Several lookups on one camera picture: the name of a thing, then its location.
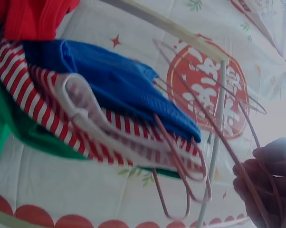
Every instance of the metal rod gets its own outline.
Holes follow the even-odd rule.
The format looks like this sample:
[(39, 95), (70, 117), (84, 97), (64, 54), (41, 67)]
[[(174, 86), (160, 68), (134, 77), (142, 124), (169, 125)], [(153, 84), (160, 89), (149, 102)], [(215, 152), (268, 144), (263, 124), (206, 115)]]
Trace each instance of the metal rod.
[[(220, 83), (223, 86), (225, 86), (227, 63), (225, 61), (221, 61), (220, 64), (221, 64), (221, 66), (220, 66)], [(215, 116), (217, 119), (217, 125), (221, 130), (222, 130), (221, 120), (223, 119), (223, 111), (224, 111), (224, 100), (225, 100), (225, 90), (220, 88), (219, 89), (218, 106), (217, 106), (217, 111), (216, 111)], [(209, 179), (210, 179), (211, 184), (213, 183), (214, 177), (215, 177), (216, 160), (217, 160), (217, 155), (219, 153), (219, 146), (220, 146), (220, 138), (218, 135), (215, 135), (214, 146), (213, 146), (213, 151), (212, 151), (211, 160), (210, 160), (210, 168), (209, 168)], [(207, 191), (205, 189), (204, 198), (206, 198), (206, 197), (207, 197)], [(201, 205), (197, 228), (201, 228), (203, 226), (206, 208), (207, 208), (206, 203)]]

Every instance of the green leaf print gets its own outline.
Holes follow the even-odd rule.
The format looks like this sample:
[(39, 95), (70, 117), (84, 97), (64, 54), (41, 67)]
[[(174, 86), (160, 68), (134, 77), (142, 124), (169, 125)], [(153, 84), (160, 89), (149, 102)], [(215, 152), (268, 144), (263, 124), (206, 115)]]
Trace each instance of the green leaf print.
[(126, 174), (128, 174), (128, 178), (142, 176), (143, 187), (146, 187), (150, 182), (154, 183), (153, 174), (149, 171), (143, 172), (143, 170), (138, 167), (133, 167), (131, 169), (123, 169), (118, 172), (118, 175), (126, 175)]
[(148, 181), (146, 181), (143, 185), (143, 188), (146, 187), (146, 185), (148, 184)]
[(196, 11), (202, 9), (202, 0), (188, 0), (189, 2), (186, 3), (186, 6), (190, 7), (190, 11)]
[(243, 24), (240, 25), (242, 27), (243, 30), (248, 31), (249, 28), (249, 24), (247, 22), (243, 22)]
[(124, 175), (124, 174), (127, 174), (128, 172), (129, 172), (129, 169), (121, 170), (118, 172), (118, 175)]
[(142, 169), (139, 169), (138, 173), (137, 173), (137, 177), (140, 176), (142, 173)]
[(129, 177), (133, 176), (136, 172), (136, 168), (132, 169), (130, 172), (129, 172)]

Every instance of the red fabric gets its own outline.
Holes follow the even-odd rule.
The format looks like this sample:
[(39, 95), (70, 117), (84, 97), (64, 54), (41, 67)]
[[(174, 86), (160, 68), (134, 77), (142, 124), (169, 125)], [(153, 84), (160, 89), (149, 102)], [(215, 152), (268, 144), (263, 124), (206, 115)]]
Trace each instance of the red fabric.
[(7, 40), (52, 40), (66, 13), (80, 0), (0, 0)]

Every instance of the red star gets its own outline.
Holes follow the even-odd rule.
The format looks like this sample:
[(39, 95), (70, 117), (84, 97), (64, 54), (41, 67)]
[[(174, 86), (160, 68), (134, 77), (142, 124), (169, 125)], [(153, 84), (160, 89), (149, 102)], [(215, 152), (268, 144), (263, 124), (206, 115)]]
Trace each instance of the red star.
[(118, 34), (118, 35), (116, 36), (116, 38), (111, 39), (111, 41), (114, 43), (114, 48), (115, 48), (115, 46), (121, 44), (120, 41), (119, 41), (119, 36), (120, 36), (120, 34)]
[(223, 194), (223, 199), (227, 196), (227, 191), (225, 190), (224, 194)]

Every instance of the blue fabric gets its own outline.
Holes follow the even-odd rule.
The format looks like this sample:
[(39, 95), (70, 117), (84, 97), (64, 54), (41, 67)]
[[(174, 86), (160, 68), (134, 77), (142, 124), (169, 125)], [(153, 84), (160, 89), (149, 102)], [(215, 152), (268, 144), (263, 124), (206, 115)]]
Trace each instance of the blue fabric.
[(201, 141), (194, 121), (153, 87), (158, 75), (149, 66), (75, 41), (25, 41), (23, 45), (30, 64), (59, 73), (81, 74), (101, 107), (118, 113), (130, 111), (153, 124), (153, 113), (157, 113), (168, 131)]

